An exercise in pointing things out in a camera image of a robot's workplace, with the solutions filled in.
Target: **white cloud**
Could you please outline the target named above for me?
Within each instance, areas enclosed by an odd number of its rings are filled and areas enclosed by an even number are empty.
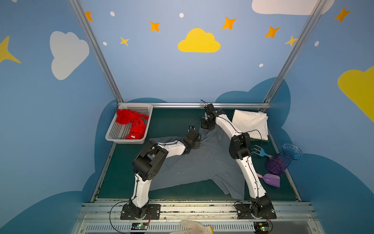
[[[86,41],[80,40],[74,33],[55,31],[49,39],[53,54],[52,73],[59,80],[68,77],[90,53]]]
[[[318,0],[253,0],[252,9],[260,14],[310,15]],[[335,0],[327,0],[326,13]]]

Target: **vent grille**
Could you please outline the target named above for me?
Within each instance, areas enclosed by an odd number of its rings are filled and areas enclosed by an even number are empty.
[[[253,222],[201,222],[204,226],[212,226],[215,232],[250,232],[254,231]],[[118,225],[113,224],[113,226],[121,232],[130,233],[130,224]],[[180,225],[179,222],[174,223],[151,223],[148,227],[147,233],[163,233],[172,231],[186,230]],[[86,228],[86,234],[88,233],[116,233],[110,223],[89,223]]]

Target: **purple toy shovel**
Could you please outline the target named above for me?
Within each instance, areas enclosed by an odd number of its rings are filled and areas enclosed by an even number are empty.
[[[279,176],[276,176],[276,175],[273,175],[273,174],[265,174],[265,175],[260,175],[257,173],[257,176],[259,178],[262,178],[265,183],[267,183],[268,185],[271,185],[271,186],[274,186],[274,187],[277,187],[279,188],[281,185],[281,179],[279,178]]]

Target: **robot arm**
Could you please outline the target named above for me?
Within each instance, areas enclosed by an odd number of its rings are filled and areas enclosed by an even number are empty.
[[[274,207],[253,167],[249,150],[251,142],[248,132],[240,132],[223,110],[216,110],[213,104],[208,104],[205,106],[205,119],[202,120],[201,127],[212,130],[216,124],[220,126],[231,139],[229,153],[239,164],[245,181],[247,182],[249,195],[253,204],[250,208],[252,215],[256,218],[261,218],[266,214],[272,214],[273,218],[275,216]]]
[[[247,209],[250,209],[254,218],[261,218],[266,214],[276,218],[271,200],[262,187],[253,167],[249,150],[251,147],[249,134],[240,132],[223,110],[216,110],[213,104],[206,105],[205,112],[205,119],[202,120],[201,127],[212,130],[218,124],[231,139],[230,156],[236,160],[243,172],[252,201],[252,206]],[[169,143],[148,142],[134,161],[135,187],[129,206],[135,218],[143,219],[145,217],[150,184],[152,178],[159,172],[164,160],[174,155],[188,154],[194,145],[200,141],[200,138],[200,133],[190,128],[188,134],[182,140]]]
[[[190,128],[182,140],[169,143],[148,142],[134,160],[135,187],[129,201],[134,217],[142,219],[145,216],[151,181],[159,172],[165,159],[174,155],[188,154],[200,138],[201,134]]]

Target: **orange star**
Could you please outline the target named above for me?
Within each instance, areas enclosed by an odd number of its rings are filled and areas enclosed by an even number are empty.
[[[266,34],[265,37],[272,37],[272,38],[274,38],[275,33],[276,33],[279,29],[280,29],[280,28],[272,28],[272,27],[270,27],[270,28],[269,28],[269,32]]]
[[[345,8],[343,7],[343,10],[340,12],[340,14],[335,19],[338,19],[340,22],[342,22],[344,17],[348,15],[349,13],[350,11],[346,11]]]
[[[156,30],[156,31],[159,32],[159,24],[160,23],[153,23],[153,22],[151,22],[151,25],[152,25],[151,31]]]
[[[85,13],[86,13],[87,19],[88,19],[89,21],[93,21],[92,18],[91,18],[91,11],[89,11],[89,12],[85,12]]]
[[[229,29],[233,29],[233,23],[235,22],[236,19],[229,19],[227,17],[226,18],[226,22],[225,22],[225,25],[223,25],[223,28],[222,29],[225,29],[225,28],[229,28]]]

